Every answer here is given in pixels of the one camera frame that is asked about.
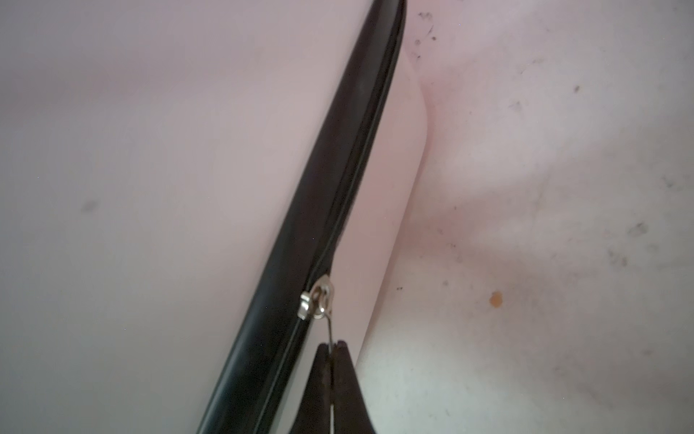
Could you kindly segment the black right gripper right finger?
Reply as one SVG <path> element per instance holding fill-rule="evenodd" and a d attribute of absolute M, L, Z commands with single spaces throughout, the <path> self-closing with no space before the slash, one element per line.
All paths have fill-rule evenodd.
<path fill-rule="evenodd" d="M 338 341 L 333 349 L 332 387 L 334 433 L 375 434 L 345 341 Z"/>

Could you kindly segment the black suitcase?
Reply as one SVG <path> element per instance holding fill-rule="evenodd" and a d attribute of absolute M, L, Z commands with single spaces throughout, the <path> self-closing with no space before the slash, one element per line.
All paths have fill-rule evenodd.
<path fill-rule="evenodd" d="M 1 430 L 332 433 L 427 135 L 404 1 L 1 5 Z"/>

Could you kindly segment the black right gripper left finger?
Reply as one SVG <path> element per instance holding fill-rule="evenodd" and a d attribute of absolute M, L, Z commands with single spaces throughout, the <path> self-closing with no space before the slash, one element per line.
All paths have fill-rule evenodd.
<path fill-rule="evenodd" d="M 329 345 L 316 349 L 304 394 L 289 432 L 291 434 L 328 434 L 331 425 L 331 359 Z"/>

